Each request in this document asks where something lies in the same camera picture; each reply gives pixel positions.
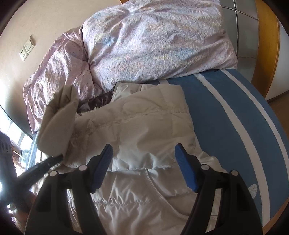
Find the blue white striped bedsheet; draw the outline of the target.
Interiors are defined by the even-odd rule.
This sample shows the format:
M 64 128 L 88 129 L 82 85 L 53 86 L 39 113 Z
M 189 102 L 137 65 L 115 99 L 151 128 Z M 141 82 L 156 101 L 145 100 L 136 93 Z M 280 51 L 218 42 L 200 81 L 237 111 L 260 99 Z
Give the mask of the blue white striped bedsheet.
M 209 70 L 150 85 L 164 83 L 181 86 L 199 146 L 218 159 L 222 167 L 219 172 L 239 172 L 263 229 L 288 199 L 288 139 L 267 101 L 240 73 L 231 69 Z M 81 102 L 79 98 L 77 113 L 108 104 L 116 85 L 93 99 Z M 78 168 L 66 167 L 63 161 L 54 170 L 59 174 Z M 67 197 L 73 229 L 81 234 L 71 189 L 67 190 Z M 214 199 L 207 231 L 215 227 L 219 199 L 220 190 Z

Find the white wall power socket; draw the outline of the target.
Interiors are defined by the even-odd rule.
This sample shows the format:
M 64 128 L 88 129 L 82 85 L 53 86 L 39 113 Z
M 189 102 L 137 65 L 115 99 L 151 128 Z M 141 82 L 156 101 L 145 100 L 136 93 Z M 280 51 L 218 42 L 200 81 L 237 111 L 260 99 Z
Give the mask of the white wall power socket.
M 25 59 L 27 58 L 27 51 L 25 49 L 25 47 L 23 46 L 22 49 L 19 52 L 19 56 L 21 58 L 22 61 L 25 61 Z

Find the white light switch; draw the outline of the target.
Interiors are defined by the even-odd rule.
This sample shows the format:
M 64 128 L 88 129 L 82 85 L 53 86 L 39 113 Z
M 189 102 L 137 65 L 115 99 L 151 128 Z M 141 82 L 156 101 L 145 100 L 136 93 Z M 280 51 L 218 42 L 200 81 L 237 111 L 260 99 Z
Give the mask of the white light switch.
M 34 48 L 34 44 L 31 38 L 29 38 L 25 44 L 23 45 L 27 54 L 30 54 L 32 49 Z

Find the pink floral duvet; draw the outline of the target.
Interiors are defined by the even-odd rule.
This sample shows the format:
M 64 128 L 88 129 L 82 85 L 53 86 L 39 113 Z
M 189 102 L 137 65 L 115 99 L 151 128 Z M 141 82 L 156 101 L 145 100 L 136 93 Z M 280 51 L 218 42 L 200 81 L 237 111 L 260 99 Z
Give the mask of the pink floral duvet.
M 52 44 L 23 87 L 28 121 L 38 131 L 64 85 L 81 100 L 117 82 L 142 83 L 206 70 L 234 69 L 237 57 L 219 1 L 128 1 L 97 11 Z

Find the window with frame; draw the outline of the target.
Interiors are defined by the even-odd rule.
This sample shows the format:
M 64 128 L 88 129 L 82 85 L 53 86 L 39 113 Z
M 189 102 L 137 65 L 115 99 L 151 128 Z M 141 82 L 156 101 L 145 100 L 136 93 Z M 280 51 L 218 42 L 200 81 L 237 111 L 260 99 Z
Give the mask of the window with frame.
M 13 163 L 17 176 L 25 172 L 32 138 L 23 132 L 1 107 L 1 132 L 11 140 Z

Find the beige puffer down jacket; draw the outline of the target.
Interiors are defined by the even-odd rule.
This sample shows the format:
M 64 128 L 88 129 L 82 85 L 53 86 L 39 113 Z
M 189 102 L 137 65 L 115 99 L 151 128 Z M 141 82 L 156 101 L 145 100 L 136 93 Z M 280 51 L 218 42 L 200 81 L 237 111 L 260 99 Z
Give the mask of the beige puffer down jacket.
M 45 109 L 38 148 L 64 156 L 77 168 L 101 153 L 113 158 L 92 196 L 108 234 L 180 234 L 196 194 L 185 183 L 174 156 L 177 144 L 216 171 L 218 159 L 198 144 L 179 85 L 117 83 L 108 104 L 78 114 L 78 90 L 59 90 Z

